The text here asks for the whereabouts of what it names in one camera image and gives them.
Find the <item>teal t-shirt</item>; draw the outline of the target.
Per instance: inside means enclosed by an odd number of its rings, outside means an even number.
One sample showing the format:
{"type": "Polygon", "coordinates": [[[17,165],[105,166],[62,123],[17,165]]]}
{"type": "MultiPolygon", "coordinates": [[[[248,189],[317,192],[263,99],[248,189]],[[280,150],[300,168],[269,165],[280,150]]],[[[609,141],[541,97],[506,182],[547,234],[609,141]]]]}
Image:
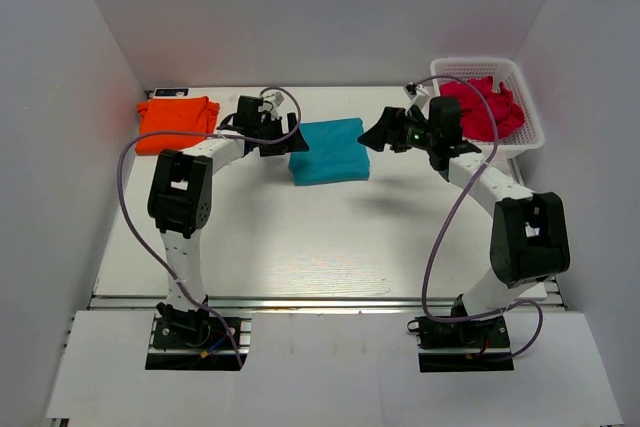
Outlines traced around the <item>teal t-shirt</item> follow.
{"type": "Polygon", "coordinates": [[[303,123],[300,130],[309,150],[290,155],[288,167],[295,186],[369,179],[369,156],[358,142],[364,133],[361,118],[303,123]]]}

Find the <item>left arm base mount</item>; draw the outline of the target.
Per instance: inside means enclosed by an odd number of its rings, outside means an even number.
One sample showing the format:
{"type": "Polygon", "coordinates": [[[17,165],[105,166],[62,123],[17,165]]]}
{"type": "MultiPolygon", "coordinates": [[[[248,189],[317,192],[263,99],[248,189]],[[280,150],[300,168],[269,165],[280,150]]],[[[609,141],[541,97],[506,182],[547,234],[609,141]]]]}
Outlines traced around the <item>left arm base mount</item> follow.
{"type": "Polygon", "coordinates": [[[219,320],[209,312],[156,305],[145,369],[148,371],[238,372],[247,359],[248,321],[219,320]]]}

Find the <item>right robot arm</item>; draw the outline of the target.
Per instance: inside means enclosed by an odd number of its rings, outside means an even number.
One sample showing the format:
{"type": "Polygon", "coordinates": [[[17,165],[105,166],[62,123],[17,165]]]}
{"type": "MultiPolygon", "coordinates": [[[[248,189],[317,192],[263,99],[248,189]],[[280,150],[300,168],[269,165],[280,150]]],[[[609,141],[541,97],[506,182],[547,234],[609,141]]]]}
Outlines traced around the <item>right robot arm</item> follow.
{"type": "Polygon", "coordinates": [[[570,265],[564,206],[553,193],[536,193],[515,182],[492,164],[475,144],[464,139],[461,108],[451,97],[433,97],[428,108],[386,107],[380,119],[358,138],[361,145],[382,152],[419,149],[430,166],[461,193],[447,214],[433,246],[440,247],[462,202],[471,197],[492,219],[490,267],[461,294],[447,317],[424,315],[432,322],[452,324],[453,337],[472,346],[488,332],[486,319],[523,304],[521,294],[532,285],[566,271],[570,265]]]}

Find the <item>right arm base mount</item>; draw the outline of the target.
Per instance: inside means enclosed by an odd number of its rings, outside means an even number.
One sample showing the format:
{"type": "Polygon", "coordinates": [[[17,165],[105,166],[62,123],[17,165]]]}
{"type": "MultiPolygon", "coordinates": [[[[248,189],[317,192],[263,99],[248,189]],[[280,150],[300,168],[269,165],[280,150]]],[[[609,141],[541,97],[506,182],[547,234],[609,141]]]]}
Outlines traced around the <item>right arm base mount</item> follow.
{"type": "Polygon", "coordinates": [[[465,323],[437,323],[421,316],[409,321],[407,330],[417,337],[421,373],[514,370],[502,316],[465,323]]]}

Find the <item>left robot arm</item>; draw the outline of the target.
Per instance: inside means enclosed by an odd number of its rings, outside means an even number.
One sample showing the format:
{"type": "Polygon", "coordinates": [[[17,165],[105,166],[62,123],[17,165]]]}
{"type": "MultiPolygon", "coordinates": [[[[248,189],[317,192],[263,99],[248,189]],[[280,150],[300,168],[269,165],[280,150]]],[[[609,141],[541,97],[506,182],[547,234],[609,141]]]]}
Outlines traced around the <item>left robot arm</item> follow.
{"type": "Polygon", "coordinates": [[[214,175],[253,151],[271,157],[310,150],[300,130],[300,105],[279,114],[286,98],[293,95],[280,87],[241,96],[236,111],[204,140],[186,149],[165,149],[157,157],[147,211],[164,245],[169,278],[168,294],[157,309],[166,319],[180,318],[176,331],[188,345],[202,345],[211,334],[211,321],[204,316],[208,297],[200,240],[212,210],[214,175]]]}

